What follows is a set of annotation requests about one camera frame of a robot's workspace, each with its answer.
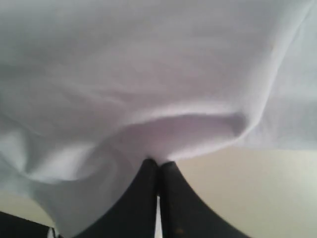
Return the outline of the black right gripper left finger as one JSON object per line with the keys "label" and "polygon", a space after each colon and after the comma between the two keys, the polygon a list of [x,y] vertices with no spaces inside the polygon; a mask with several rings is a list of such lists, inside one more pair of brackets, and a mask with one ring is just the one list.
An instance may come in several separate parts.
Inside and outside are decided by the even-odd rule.
{"label": "black right gripper left finger", "polygon": [[153,238],[156,229],[158,165],[145,159],[120,199],[78,238]]}

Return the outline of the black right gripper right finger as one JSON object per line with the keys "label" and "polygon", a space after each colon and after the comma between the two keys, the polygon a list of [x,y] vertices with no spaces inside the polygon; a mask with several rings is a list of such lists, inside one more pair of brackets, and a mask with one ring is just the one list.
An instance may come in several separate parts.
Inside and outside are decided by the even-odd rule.
{"label": "black right gripper right finger", "polygon": [[164,238],[246,238],[215,213],[192,189],[175,162],[159,168],[159,197]]}

